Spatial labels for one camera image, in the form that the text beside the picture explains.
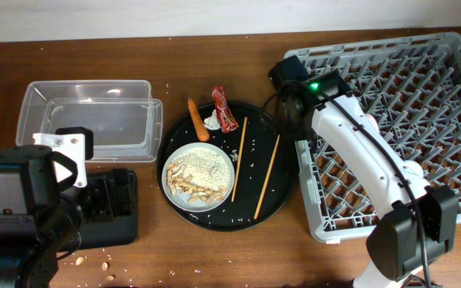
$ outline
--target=red snack package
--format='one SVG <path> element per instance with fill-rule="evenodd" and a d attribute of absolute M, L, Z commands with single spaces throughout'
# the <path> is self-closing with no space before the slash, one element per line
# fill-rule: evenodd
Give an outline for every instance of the red snack package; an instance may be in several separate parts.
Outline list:
<path fill-rule="evenodd" d="M 229 106 L 227 106 L 227 99 L 225 91 L 223 91 L 223 86 L 215 86 L 212 95 L 214 107 L 216 107 L 216 116 L 218 117 L 218 122 L 220 122 L 220 127 L 222 127 L 222 132 L 229 133 L 238 129 L 239 125 L 236 119 L 234 119 L 234 116 L 232 116 Z"/>

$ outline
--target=gray dish rack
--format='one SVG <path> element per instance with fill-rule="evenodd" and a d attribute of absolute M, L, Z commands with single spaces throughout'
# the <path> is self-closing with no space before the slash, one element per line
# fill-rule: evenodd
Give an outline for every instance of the gray dish rack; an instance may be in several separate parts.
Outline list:
<path fill-rule="evenodd" d="M 312 76 L 338 70 L 380 134 L 432 185 L 459 197 L 461 223 L 461 36 L 430 34 L 290 50 Z M 321 138 L 296 142 L 312 236 L 326 243 L 366 237 L 378 220 L 353 171 Z"/>

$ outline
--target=clear plastic container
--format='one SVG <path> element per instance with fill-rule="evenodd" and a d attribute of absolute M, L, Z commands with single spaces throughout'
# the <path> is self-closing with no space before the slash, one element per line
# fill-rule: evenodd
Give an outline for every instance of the clear plastic container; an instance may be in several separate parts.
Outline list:
<path fill-rule="evenodd" d="M 153 162 L 162 133 L 162 103 L 143 80 L 32 82 L 22 101 L 15 142 L 33 133 L 83 126 L 94 131 L 89 162 Z"/>

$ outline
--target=white bowl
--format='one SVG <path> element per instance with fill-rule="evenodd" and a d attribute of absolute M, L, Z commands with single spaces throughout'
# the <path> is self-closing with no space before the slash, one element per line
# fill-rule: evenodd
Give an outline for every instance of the white bowl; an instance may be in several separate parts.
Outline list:
<path fill-rule="evenodd" d="M 230 179 L 229 183 L 227 184 L 227 191 L 223 195 L 223 200 L 219 202 L 212 202 L 210 204 L 205 203 L 202 200 L 197 200 L 193 203 L 188 203 L 188 199 L 191 197 L 191 194 L 188 193 L 177 193 L 176 195 L 172 195 L 170 188 L 168 188 L 168 185 L 166 184 L 166 171 L 168 170 L 168 165 L 170 165 L 174 159 L 176 159 L 178 156 L 183 154 L 184 152 L 191 150 L 193 148 L 206 148 L 211 151 L 216 152 L 216 154 L 220 155 L 223 157 L 225 160 L 225 163 L 229 166 L 230 170 Z M 163 190 L 165 191 L 166 196 L 168 199 L 174 203 L 177 207 L 190 211 L 190 212 L 205 212 L 209 211 L 211 209 L 214 209 L 218 206 L 220 206 L 222 203 L 226 201 L 226 199 L 229 197 L 229 195 L 232 194 L 232 187 L 234 186 L 234 180 L 235 180 L 235 171 L 234 171 L 234 166 L 232 165 L 232 161 L 229 158 L 229 155 L 227 155 L 223 150 L 218 148 L 217 146 L 208 144 L 208 143 L 202 143 L 202 142 L 196 142 L 196 143 L 191 143 L 187 144 L 185 146 L 182 146 L 181 148 L 177 149 L 170 157 L 166 160 L 165 166 L 163 167 L 163 171 L 161 173 L 161 184 L 163 186 Z"/>

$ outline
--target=white wall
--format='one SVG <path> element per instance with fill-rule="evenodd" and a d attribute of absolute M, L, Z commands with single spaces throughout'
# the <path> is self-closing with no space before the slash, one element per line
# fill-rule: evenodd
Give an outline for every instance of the white wall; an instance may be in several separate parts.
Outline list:
<path fill-rule="evenodd" d="M 0 0 L 0 42 L 461 26 L 460 0 Z"/>

